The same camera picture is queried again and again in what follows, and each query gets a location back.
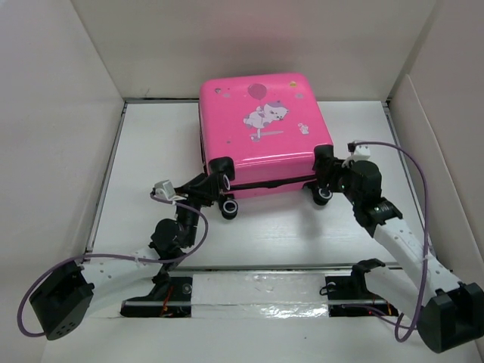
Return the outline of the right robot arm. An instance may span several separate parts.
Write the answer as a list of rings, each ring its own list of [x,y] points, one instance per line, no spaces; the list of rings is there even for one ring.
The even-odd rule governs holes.
[[[360,261],[349,279],[353,294],[373,293],[395,306],[435,353],[483,336],[482,288],[464,283],[429,253],[402,213],[382,197],[382,175],[376,164],[361,157],[319,156],[313,169],[318,185],[345,195],[357,223],[406,274],[401,277],[378,259]]]

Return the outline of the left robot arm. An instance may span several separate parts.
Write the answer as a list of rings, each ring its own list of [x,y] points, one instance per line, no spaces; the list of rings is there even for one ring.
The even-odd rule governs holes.
[[[156,183],[150,198],[175,207],[172,219],[158,222],[149,244],[130,255],[86,253],[52,266],[28,289],[17,310],[17,325],[23,324],[23,309],[29,304],[42,328],[39,336],[58,340],[72,333],[84,317],[100,308],[101,300],[145,278],[140,301],[160,301],[169,291],[169,273],[200,249],[198,224],[208,222],[202,208],[223,202],[231,189],[227,172],[201,173],[180,187],[171,181]]]

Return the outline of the pink hard-shell suitcase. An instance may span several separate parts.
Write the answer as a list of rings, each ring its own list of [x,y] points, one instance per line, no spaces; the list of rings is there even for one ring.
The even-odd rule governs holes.
[[[332,198],[315,177],[316,154],[334,144],[301,73],[236,76],[200,87],[200,144],[209,174],[221,177],[218,205],[237,216],[237,200],[308,188],[314,203]]]

